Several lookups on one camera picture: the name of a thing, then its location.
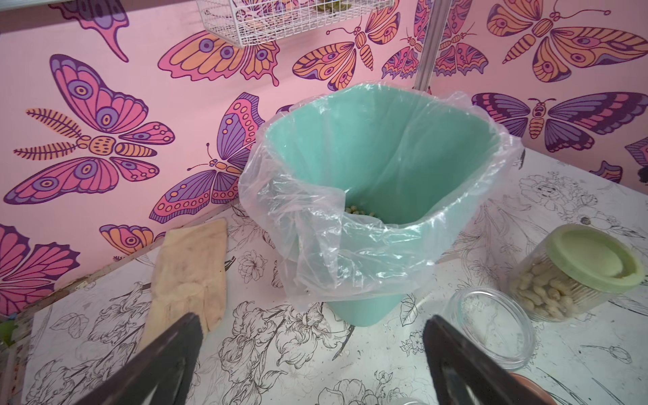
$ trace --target clear plastic liner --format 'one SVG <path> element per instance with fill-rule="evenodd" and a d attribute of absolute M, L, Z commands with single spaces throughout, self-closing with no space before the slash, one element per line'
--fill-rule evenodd
<path fill-rule="evenodd" d="M 433 279 L 521 153 L 463 93 L 441 100 L 363 83 L 261 126 L 240 202 L 284 257 L 293 304 L 405 294 Z M 346 213 L 351 205 L 376 218 Z"/>

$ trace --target glass jar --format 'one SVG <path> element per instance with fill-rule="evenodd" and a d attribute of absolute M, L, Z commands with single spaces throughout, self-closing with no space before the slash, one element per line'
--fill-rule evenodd
<path fill-rule="evenodd" d="M 457 291 L 441 314 L 506 370 L 524 367 L 535 349 L 533 326 L 524 310 L 501 291 L 471 287 Z"/>
<path fill-rule="evenodd" d="M 509 274 L 508 294 L 531 319 L 564 321 L 643 280 L 643 266 L 625 245 L 583 225 L 554 229 Z"/>

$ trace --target cloth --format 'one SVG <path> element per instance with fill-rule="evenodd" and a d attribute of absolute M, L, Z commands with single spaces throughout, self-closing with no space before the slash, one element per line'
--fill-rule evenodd
<path fill-rule="evenodd" d="M 225 219 L 167 232 L 151 280 L 151 309 L 138 350 L 188 312 L 200 317 L 203 337 L 217 328 L 226 307 L 226 249 Z"/>

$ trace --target trash can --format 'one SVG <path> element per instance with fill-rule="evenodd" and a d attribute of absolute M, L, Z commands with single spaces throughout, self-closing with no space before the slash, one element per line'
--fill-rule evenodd
<path fill-rule="evenodd" d="M 284 258 L 297 308 L 372 325 L 429 283 L 522 152 L 470 98 L 365 83 L 279 112 L 257 133 L 240 202 Z M 355 205 L 376 217 L 345 212 Z"/>

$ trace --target white wire basket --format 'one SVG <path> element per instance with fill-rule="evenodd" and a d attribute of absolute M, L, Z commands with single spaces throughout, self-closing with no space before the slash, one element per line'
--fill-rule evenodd
<path fill-rule="evenodd" d="M 394 0 L 196 0 L 205 29 L 237 47 L 279 40 L 391 7 Z"/>

